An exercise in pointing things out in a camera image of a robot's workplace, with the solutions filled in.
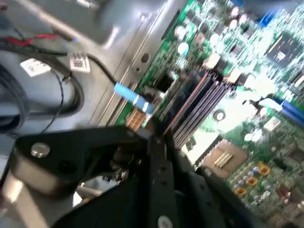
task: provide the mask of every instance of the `green circuit board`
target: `green circuit board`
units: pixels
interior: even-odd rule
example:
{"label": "green circuit board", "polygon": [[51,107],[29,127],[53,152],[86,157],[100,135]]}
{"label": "green circuit board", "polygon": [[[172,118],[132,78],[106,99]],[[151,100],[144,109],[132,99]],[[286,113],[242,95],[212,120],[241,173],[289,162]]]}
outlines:
{"label": "green circuit board", "polygon": [[[252,80],[247,80],[246,86],[237,86],[236,91],[221,99],[182,150],[195,164],[203,153],[210,157],[222,140],[239,148],[247,157],[223,177],[227,186],[269,225],[281,227],[292,221],[304,227],[300,199],[303,196],[304,202],[304,130],[270,107],[258,110],[246,102],[273,94],[304,112],[304,83],[299,77],[304,69],[304,5],[293,12],[278,12],[265,28],[250,17],[235,26],[227,15],[232,7],[231,2],[222,0],[190,0],[135,91],[144,94],[146,87],[153,87],[165,70],[170,71],[174,83],[156,102],[153,113],[162,119],[182,84],[179,72],[191,69],[214,53],[223,62],[219,73],[224,78],[229,78],[234,70],[250,75]],[[238,10],[240,17],[244,12],[241,8]],[[178,26],[185,29],[182,39],[176,36]],[[199,33],[204,39],[198,41]],[[189,45],[185,55],[178,51],[181,43]],[[126,124],[133,110],[133,105],[128,103],[116,124]],[[225,119],[215,119],[218,110],[225,112]],[[150,117],[146,115],[143,127]],[[226,163],[233,160],[228,152],[221,155],[225,157],[218,158]],[[256,167],[259,171],[265,168],[266,173],[255,171],[248,175],[248,170],[253,171]],[[246,184],[245,176],[253,183]],[[245,180],[242,184],[238,183],[240,177]],[[289,199],[291,195],[297,195],[297,200]]]}

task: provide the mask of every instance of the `motherboard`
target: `motherboard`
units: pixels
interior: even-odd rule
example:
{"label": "motherboard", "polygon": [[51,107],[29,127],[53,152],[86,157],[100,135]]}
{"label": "motherboard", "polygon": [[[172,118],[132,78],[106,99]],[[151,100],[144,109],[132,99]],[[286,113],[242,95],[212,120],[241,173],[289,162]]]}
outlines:
{"label": "motherboard", "polygon": [[304,4],[257,12],[190,0],[117,125],[154,117],[270,227],[304,227]]}

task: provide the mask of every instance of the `cable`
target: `cable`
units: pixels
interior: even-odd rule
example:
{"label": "cable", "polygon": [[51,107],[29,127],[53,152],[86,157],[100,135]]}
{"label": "cable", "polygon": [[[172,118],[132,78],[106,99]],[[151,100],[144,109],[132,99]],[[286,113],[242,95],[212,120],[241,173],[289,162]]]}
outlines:
{"label": "cable", "polygon": [[56,112],[56,114],[54,115],[53,119],[51,120],[51,122],[45,127],[45,129],[43,129],[41,131],[41,133],[44,133],[47,131],[47,129],[53,124],[53,122],[56,120],[56,118],[59,116],[59,113],[61,111],[61,108],[62,108],[62,105],[63,105],[63,101],[65,99],[65,96],[64,96],[64,92],[63,92],[63,86],[62,86],[62,81],[60,80],[60,77],[59,75],[57,74],[57,72],[55,70],[51,70],[54,74],[55,74],[55,77],[57,78],[58,80],[58,83],[59,83],[59,86],[60,86],[60,91],[61,91],[61,102],[60,102],[60,105],[58,107],[58,110]]}
{"label": "cable", "polygon": [[[0,50],[6,50],[10,52],[15,52],[22,55],[29,55],[30,53],[35,53],[39,56],[48,56],[48,57],[64,57],[67,56],[67,52],[59,52],[59,51],[53,51],[46,48],[36,47],[34,45],[28,45],[28,46],[15,46],[11,44],[10,42],[6,40],[2,40],[0,42]],[[92,60],[95,64],[97,64],[101,70],[104,72],[104,74],[108,77],[108,79],[115,85],[117,81],[114,79],[110,71],[107,69],[107,67],[99,61],[98,58],[91,54],[87,54],[88,59]]]}
{"label": "cable", "polygon": [[[68,117],[68,116],[75,115],[82,109],[84,102],[85,102],[85,95],[84,95],[82,86],[80,85],[79,81],[74,76],[74,74],[64,64],[62,64],[58,59],[56,59],[54,57],[50,57],[49,55],[39,55],[38,53],[35,53],[35,52],[27,52],[20,48],[9,48],[9,47],[2,48],[1,45],[0,45],[0,50],[6,50],[6,51],[13,52],[16,54],[21,54],[21,55],[25,55],[27,57],[38,59],[39,61],[48,64],[51,68],[53,68],[56,71],[58,71],[59,73],[61,73],[64,76],[64,79],[63,79],[64,81],[69,80],[73,84],[73,86],[75,88],[75,98],[74,98],[73,104],[71,105],[71,107],[68,110],[66,110],[63,113],[60,113],[59,114],[60,117]],[[34,113],[34,114],[31,113],[29,116],[29,119],[35,119],[35,120],[36,119],[50,119],[50,118],[53,118],[53,116],[51,116],[49,114],[40,114],[40,113]]]}
{"label": "cable", "polygon": [[88,57],[88,59],[90,59],[93,62],[95,62],[101,68],[101,70],[108,77],[108,79],[113,83],[113,85],[115,85],[117,83],[117,81],[112,76],[112,74],[110,73],[110,71],[106,68],[106,66],[102,62],[99,61],[98,58],[96,58],[95,56],[92,56],[91,54],[87,54],[86,56]]}
{"label": "cable", "polygon": [[45,39],[45,38],[53,38],[53,39],[56,39],[57,36],[56,36],[56,35],[53,35],[53,34],[39,34],[39,35],[35,35],[34,37],[29,38],[29,39],[24,39],[24,38],[22,38],[22,40],[19,40],[19,39],[14,38],[14,37],[7,37],[7,38],[5,38],[5,39],[6,39],[8,42],[13,43],[14,45],[28,46],[28,45],[31,44],[31,42],[32,42],[34,39]]}
{"label": "cable", "polygon": [[19,111],[19,115],[1,118],[0,133],[7,133],[20,128],[28,118],[28,97],[20,83],[2,65],[0,65],[0,85],[7,91],[9,99],[16,103]]}

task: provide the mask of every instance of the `red wire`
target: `red wire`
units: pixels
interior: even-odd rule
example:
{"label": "red wire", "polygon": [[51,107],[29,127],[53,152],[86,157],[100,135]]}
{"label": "red wire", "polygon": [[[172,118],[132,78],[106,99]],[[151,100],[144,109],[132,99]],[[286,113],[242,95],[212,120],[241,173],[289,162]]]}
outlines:
{"label": "red wire", "polygon": [[56,35],[52,35],[52,34],[39,34],[39,35],[36,35],[34,36],[33,38],[30,38],[30,39],[27,39],[27,40],[19,40],[19,39],[16,39],[14,37],[7,37],[6,40],[8,42],[11,42],[15,45],[19,45],[19,46],[28,46],[31,44],[31,42],[34,40],[34,39],[45,39],[45,38],[53,38],[53,39],[56,39],[57,36]]}

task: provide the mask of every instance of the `blue connector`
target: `blue connector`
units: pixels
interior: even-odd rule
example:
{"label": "blue connector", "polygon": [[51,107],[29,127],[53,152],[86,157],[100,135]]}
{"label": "blue connector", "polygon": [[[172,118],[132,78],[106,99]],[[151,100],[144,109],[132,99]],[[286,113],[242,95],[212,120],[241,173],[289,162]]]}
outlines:
{"label": "blue connector", "polygon": [[114,91],[131,102],[134,106],[142,110],[144,113],[152,114],[155,107],[153,104],[147,102],[142,96],[139,96],[137,93],[132,91],[131,89],[125,87],[120,83],[116,83],[114,87]]}
{"label": "blue connector", "polygon": [[281,113],[288,116],[291,120],[304,127],[304,113],[300,109],[294,107],[289,102],[281,100],[279,98],[272,98],[272,100],[282,107],[282,110],[280,111]]}
{"label": "blue connector", "polygon": [[268,11],[261,20],[257,20],[261,27],[267,27],[268,24],[275,18],[277,10]]}
{"label": "blue connector", "polygon": [[233,4],[235,4],[236,6],[243,6],[244,5],[244,1],[243,0],[231,0],[231,2]]}

